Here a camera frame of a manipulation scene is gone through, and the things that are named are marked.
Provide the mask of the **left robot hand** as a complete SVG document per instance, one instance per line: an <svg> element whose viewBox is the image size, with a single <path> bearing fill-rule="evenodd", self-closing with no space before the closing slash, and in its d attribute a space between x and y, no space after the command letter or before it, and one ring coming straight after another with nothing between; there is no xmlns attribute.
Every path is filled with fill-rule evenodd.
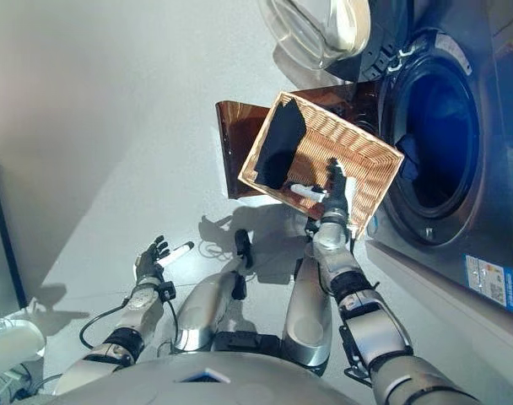
<svg viewBox="0 0 513 405"><path fill-rule="evenodd" d="M194 243L188 241L176 248L170 248L163 235L157 236L148 248L140 253L132 267L137 284L146 278L163 280L166 267L180 259L194 248Z"/></svg>

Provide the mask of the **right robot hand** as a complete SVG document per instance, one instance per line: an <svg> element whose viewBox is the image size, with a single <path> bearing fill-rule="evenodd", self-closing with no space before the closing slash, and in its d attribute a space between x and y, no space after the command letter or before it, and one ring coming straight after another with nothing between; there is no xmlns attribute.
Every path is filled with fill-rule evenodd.
<svg viewBox="0 0 513 405"><path fill-rule="evenodd" d="M327 165L329 187L290 183L288 189L294 194L308 198L314 203L323 203L326 209L338 208L351 213L357 180L347 177L344 166L336 158L330 158Z"/></svg>

